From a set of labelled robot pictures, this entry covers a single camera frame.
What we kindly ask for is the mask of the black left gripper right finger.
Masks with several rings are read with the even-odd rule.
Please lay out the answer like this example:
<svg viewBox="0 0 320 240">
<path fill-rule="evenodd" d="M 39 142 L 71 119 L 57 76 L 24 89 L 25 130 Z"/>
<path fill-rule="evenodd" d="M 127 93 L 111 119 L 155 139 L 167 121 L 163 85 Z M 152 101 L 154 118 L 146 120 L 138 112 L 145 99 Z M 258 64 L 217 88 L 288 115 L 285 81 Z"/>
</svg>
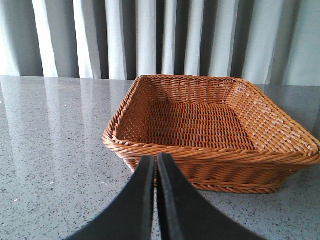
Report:
<svg viewBox="0 0 320 240">
<path fill-rule="evenodd" d="M 206 201 L 172 156 L 157 157 L 157 208 L 164 240 L 260 240 Z"/>
</svg>

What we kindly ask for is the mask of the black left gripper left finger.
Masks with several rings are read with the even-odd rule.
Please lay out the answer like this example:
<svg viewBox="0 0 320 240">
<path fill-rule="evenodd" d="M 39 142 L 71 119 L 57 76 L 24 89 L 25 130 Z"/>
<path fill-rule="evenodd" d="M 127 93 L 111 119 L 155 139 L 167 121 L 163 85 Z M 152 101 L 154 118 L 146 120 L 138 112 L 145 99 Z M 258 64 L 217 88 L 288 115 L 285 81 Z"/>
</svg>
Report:
<svg viewBox="0 0 320 240">
<path fill-rule="evenodd" d="M 69 240 L 150 240 L 154 213 L 155 159 L 143 156 L 113 202 Z"/>
</svg>

